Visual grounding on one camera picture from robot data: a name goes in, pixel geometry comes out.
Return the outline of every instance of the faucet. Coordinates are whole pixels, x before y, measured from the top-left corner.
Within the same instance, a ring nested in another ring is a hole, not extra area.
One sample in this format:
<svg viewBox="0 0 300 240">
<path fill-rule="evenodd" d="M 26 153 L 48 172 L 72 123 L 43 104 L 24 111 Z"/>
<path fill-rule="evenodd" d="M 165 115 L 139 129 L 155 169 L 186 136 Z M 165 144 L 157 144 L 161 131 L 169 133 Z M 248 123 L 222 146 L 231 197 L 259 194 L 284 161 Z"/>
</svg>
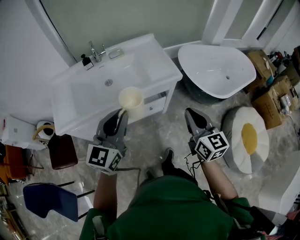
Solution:
<svg viewBox="0 0 300 240">
<path fill-rule="evenodd" d="M 89 45 L 90 45 L 90 50 L 91 50 L 96 62 L 101 62 L 101 60 L 102 60 L 101 57 L 106 54 L 106 51 L 104 49 L 104 44 L 102 44 L 103 51 L 101 53 L 98 53 L 98 51 L 94 48 L 92 41 L 89 41 Z"/>
</svg>

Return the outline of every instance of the drain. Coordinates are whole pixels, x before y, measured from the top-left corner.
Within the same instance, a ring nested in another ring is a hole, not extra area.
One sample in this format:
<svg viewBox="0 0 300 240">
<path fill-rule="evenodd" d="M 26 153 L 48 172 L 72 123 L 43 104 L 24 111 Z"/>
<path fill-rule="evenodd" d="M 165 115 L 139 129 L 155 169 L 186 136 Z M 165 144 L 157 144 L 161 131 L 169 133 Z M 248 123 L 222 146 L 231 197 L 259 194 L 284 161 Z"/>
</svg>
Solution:
<svg viewBox="0 0 300 240">
<path fill-rule="evenodd" d="M 112 85 L 112 83 L 113 83 L 112 79 L 107 79 L 105 81 L 105 86 L 110 86 L 110 85 Z"/>
</svg>

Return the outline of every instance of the soap dispenser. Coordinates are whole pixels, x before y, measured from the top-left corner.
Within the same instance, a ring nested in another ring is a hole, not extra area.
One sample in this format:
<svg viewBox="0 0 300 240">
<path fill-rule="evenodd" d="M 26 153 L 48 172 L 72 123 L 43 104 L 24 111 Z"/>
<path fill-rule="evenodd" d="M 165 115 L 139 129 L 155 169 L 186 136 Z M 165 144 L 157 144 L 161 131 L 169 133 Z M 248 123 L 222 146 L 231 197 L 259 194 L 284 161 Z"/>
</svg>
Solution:
<svg viewBox="0 0 300 240">
<path fill-rule="evenodd" d="M 90 58 L 86 57 L 85 54 L 81 55 L 82 64 L 84 65 L 85 70 L 89 70 L 94 66 Z"/>
</svg>

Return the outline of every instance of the person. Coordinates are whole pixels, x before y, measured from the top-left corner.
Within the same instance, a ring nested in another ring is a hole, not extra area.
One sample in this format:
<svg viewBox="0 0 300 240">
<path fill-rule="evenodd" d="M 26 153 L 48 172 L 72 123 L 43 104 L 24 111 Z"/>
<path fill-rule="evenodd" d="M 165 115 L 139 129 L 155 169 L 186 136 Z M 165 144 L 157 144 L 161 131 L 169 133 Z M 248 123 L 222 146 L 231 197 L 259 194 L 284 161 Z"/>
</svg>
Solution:
<svg viewBox="0 0 300 240">
<path fill-rule="evenodd" d="M 212 194 L 225 203 L 227 212 L 213 204 L 191 175 L 173 165 L 174 152 L 165 151 L 164 175 L 140 185 L 128 209 L 117 218 L 117 175 L 101 174 L 94 208 L 85 219 L 80 240 L 222 240 L 237 225 L 253 218 L 246 198 L 238 193 L 216 161 L 201 163 Z"/>
</svg>

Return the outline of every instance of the freestanding bathtub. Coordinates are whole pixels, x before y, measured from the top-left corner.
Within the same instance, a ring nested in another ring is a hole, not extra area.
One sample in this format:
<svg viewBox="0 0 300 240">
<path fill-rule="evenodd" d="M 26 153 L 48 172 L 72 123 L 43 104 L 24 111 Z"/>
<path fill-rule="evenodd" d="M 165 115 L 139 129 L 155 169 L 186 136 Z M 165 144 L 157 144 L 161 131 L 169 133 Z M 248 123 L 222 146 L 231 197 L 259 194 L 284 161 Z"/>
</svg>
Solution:
<svg viewBox="0 0 300 240">
<path fill-rule="evenodd" d="M 229 98 L 256 78 L 249 58 L 240 50 L 212 45 L 185 45 L 178 59 L 187 90 L 200 103 Z"/>
</svg>

